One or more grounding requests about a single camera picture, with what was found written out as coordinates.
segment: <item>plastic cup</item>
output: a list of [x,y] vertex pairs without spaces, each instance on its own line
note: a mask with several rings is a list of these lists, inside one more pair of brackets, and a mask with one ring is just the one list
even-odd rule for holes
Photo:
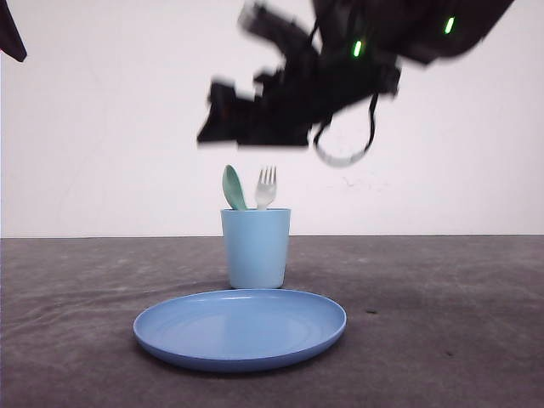
[[291,210],[221,210],[230,285],[235,289],[283,285]]

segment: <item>plate rim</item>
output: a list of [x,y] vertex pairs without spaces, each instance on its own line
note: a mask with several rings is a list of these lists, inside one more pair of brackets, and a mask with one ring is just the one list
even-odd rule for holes
[[[138,324],[138,321],[140,320],[140,318],[145,313],[149,312],[150,310],[152,310],[154,308],[158,308],[159,306],[162,306],[165,303],[171,303],[171,302],[174,302],[174,301],[179,300],[179,299],[192,298],[192,297],[196,297],[196,296],[213,294],[213,293],[233,293],[233,292],[295,292],[295,293],[298,293],[298,294],[303,294],[304,296],[311,296],[311,297],[314,297],[314,298],[321,298],[321,299],[326,300],[333,307],[338,308],[342,312],[342,323],[341,323],[340,327],[338,329],[336,329],[331,335],[327,336],[323,341],[320,341],[320,342],[318,342],[318,343],[316,343],[316,344],[314,344],[314,345],[312,345],[310,347],[297,348],[297,349],[295,349],[295,350],[293,350],[293,351],[291,351],[289,353],[284,353],[284,354],[262,355],[262,356],[258,356],[258,357],[255,357],[255,358],[248,358],[248,359],[239,359],[239,358],[220,358],[220,359],[218,359],[218,358],[210,358],[210,357],[199,356],[199,355],[181,354],[178,351],[172,351],[172,350],[165,349],[165,348],[158,348],[157,346],[149,344],[148,342],[146,342],[142,338],[141,334],[138,334],[136,325]],[[141,342],[142,344],[145,344],[146,347],[154,349],[154,350],[156,350],[158,352],[161,352],[161,353],[167,353],[167,354],[174,355],[174,356],[176,356],[178,358],[181,358],[181,359],[200,360],[200,361],[206,361],[206,362],[244,362],[244,361],[259,361],[259,360],[277,359],[277,358],[285,357],[285,356],[288,356],[288,355],[302,353],[304,351],[308,351],[308,350],[314,349],[316,347],[319,347],[322,344],[327,344],[331,340],[340,337],[340,335],[343,333],[343,331],[346,328],[347,322],[348,322],[348,315],[347,315],[346,311],[344,310],[344,308],[339,303],[335,302],[334,300],[330,299],[329,297],[320,295],[318,293],[299,291],[299,290],[296,290],[296,289],[269,289],[269,288],[224,289],[224,290],[218,290],[218,291],[191,293],[189,295],[173,297],[173,298],[164,300],[162,302],[155,303],[155,304],[151,305],[149,308],[144,309],[142,312],[140,312],[138,314],[138,316],[136,317],[136,319],[134,319],[133,333],[136,336],[137,340],[139,342]]]

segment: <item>fork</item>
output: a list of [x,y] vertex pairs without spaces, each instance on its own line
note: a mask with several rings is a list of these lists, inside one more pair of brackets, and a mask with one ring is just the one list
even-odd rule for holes
[[276,176],[275,166],[262,168],[258,176],[255,201],[258,210],[266,210],[266,207],[275,199]]

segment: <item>light blue plate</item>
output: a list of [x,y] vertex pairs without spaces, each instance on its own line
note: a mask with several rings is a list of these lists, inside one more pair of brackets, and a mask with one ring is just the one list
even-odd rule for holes
[[134,321],[155,357],[200,371],[261,371],[322,353],[342,335],[346,312],[331,299],[284,289],[238,289],[167,300]]

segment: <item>green spoon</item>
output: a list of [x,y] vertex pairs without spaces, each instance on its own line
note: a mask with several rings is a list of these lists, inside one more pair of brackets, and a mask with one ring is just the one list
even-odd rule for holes
[[238,174],[230,164],[223,171],[223,193],[233,210],[247,210]]

